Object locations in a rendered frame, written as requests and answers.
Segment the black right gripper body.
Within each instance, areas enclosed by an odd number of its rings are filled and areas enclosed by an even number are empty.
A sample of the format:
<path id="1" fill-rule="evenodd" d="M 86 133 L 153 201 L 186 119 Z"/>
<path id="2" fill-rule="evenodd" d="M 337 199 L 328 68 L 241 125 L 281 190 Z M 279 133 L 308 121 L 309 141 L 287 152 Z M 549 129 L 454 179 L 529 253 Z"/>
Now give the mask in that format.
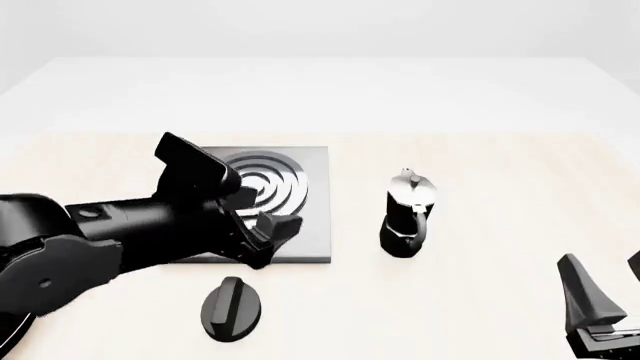
<path id="1" fill-rule="evenodd" d="M 577 359 L 640 359 L 640 316 L 575 329 L 566 340 Z"/>

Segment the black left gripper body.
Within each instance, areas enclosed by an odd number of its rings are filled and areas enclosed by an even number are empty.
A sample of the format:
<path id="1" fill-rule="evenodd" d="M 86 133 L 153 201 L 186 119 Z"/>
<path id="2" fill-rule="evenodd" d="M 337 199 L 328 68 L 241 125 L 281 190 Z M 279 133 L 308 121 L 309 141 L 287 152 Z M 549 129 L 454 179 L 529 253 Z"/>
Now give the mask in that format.
<path id="1" fill-rule="evenodd" d="M 268 266 L 275 252 L 271 239 L 273 218 L 260 212 L 253 227 L 246 226 L 235 210 L 228 209 L 222 200 L 215 200 L 214 242 L 215 254 L 243 263 L 251 269 Z"/>

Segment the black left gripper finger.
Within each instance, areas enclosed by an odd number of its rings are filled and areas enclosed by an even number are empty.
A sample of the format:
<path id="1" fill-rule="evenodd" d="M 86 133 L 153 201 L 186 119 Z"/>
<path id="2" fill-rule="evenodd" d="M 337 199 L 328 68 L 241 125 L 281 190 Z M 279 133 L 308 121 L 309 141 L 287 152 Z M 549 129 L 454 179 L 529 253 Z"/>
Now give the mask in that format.
<path id="1" fill-rule="evenodd" d="M 272 215 L 261 212 L 255 224 L 255 233 L 273 248 L 281 248 L 300 232 L 303 219 L 299 215 Z"/>
<path id="2" fill-rule="evenodd" d="M 229 209 L 252 209 L 257 196 L 256 188 L 242 186 L 236 193 L 229 196 Z"/>

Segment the flat black stove plate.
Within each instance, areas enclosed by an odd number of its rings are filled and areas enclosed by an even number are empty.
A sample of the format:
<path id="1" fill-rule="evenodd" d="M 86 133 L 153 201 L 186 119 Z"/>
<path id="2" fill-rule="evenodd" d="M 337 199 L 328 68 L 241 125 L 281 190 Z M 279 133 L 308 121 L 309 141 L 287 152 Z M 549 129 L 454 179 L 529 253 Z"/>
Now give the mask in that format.
<path id="1" fill-rule="evenodd" d="M 325 146 L 207 146 L 258 191 L 255 205 L 237 214 L 247 227 L 259 212 L 299 215 L 297 236 L 283 245 L 272 263 L 330 263 L 331 212 L 329 152 Z"/>

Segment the round black stove knob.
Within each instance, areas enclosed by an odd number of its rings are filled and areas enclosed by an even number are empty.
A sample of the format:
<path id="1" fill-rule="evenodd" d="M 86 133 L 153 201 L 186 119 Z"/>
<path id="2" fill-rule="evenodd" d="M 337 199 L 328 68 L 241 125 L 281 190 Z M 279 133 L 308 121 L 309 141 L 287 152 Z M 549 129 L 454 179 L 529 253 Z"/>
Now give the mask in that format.
<path id="1" fill-rule="evenodd" d="M 204 300 L 200 320 L 210 338 L 231 343 L 253 332 L 261 314 L 256 290 L 241 278 L 226 277 Z"/>

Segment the black and silver moka pot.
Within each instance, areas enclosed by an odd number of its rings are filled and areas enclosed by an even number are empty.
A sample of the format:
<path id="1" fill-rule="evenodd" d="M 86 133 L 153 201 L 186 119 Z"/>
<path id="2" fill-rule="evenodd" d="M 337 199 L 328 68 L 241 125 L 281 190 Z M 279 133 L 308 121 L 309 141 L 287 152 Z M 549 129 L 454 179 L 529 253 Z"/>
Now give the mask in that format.
<path id="1" fill-rule="evenodd" d="M 427 237 L 427 221 L 436 203 L 437 188 L 424 176 L 403 168 L 386 191 L 386 212 L 380 246 L 397 258 L 414 257 Z"/>

